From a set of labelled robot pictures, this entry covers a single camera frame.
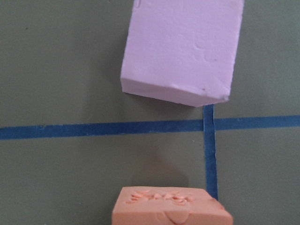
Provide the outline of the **pink foam cube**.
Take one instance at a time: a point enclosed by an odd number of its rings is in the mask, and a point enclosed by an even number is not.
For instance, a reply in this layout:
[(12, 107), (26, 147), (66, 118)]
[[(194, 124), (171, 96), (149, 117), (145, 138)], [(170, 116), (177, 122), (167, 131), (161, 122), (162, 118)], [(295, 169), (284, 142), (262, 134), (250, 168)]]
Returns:
[(122, 91), (200, 107), (228, 101), (242, 0), (136, 0)]

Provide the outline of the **orange foam cube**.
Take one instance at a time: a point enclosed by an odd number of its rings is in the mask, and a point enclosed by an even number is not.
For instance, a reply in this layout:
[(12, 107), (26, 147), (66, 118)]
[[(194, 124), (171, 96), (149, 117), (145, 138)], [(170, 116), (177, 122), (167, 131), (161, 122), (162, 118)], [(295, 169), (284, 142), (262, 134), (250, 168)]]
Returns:
[(123, 187), (113, 225), (232, 225), (233, 217), (206, 190), (188, 187)]

